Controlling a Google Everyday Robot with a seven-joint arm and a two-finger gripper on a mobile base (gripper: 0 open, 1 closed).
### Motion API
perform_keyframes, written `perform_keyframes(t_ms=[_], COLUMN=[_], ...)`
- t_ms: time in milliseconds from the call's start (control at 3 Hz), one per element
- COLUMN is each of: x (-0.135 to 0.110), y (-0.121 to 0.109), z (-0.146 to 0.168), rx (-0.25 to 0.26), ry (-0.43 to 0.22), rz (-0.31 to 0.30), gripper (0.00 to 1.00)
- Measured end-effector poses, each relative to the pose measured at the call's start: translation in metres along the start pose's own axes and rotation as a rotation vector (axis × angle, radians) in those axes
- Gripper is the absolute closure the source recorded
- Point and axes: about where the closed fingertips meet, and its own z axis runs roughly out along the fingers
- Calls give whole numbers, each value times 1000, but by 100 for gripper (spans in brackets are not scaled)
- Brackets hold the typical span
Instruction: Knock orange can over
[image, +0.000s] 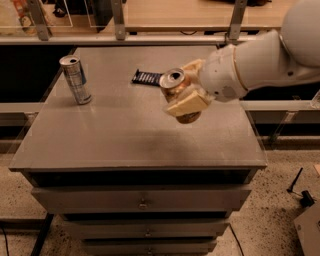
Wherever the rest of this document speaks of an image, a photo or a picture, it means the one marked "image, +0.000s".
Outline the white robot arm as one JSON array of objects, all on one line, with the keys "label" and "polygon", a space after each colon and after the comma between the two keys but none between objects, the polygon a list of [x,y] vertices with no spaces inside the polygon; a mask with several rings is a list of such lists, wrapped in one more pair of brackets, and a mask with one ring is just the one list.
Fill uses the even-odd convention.
[{"label": "white robot arm", "polygon": [[164,107],[174,117],[228,102],[267,86],[286,87],[320,79],[320,0],[299,0],[279,31],[228,45],[183,67],[188,87]]}]

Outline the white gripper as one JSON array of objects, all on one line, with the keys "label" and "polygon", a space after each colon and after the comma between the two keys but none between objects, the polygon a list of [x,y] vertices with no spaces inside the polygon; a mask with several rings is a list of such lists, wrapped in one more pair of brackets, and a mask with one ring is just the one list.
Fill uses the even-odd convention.
[{"label": "white gripper", "polygon": [[[236,64],[236,47],[233,45],[213,51],[207,59],[196,59],[182,67],[193,83],[200,83],[216,101],[229,102],[248,93]],[[182,99],[174,99],[164,107],[173,117],[201,112],[209,107],[213,97],[193,91]]]}]

